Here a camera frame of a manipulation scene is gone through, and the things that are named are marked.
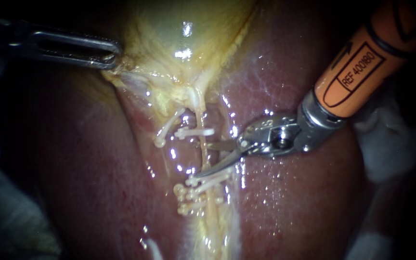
scissor blade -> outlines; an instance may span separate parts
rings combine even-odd
[[[221,142],[207,143],[209,150],[233,151],[237,148],[237,139],[229,139]]]
[[[214,165],[213,167],[203,170],[199,173],[194,174],[195,178],[201,178],[205,177],[211,174],[214,174],[218,171],[221,171],[232,164],[238,162],[240,158],[242,157],[242,152],[239,149],[234,149],[226,158],[224,158],[222,161]]]

metal forceps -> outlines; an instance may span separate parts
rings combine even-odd
[[[284,156],[296,152],[294,139],[300,132],[296,116],[291,113],[277,113],[263,117],[249,124],[237,139],[208,143],[208,149],[231,151],[213,167],[195,173],[195,178],[205,177],[223,170],[247,155],[265,157]]]
[[[0,19],[0,52],[40,61],[60,62],[95,69],[112,69],[122,55],[110,39],[77,34],[26,21]]]

black band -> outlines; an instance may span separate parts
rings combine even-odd
[[[368,35],[372,38],[372,40],[382,49],[384,49],[387,53],[398,56],[400,58],[408,59],[412,57],[412,53],[404,52],[399,49],[396,49],[389,45],[387,42],[383,41],[375,32],[375,30],[372,27],[372,24],[370,21],[365,23],[365,28],[367,29]]]

black arrow marking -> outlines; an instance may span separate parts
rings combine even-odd
[[[331,69],[333,70],[335,68],[335,66],[341,61],[341,59],[344,57],[344,55],[348,54],[351,52],[351,47],[352,47],[352,42],[348,42],[346,43],[345,46],[345,50],[341,53],[341,55],[338,57],[338,59],[335,61],[335,63],[333,63]]]

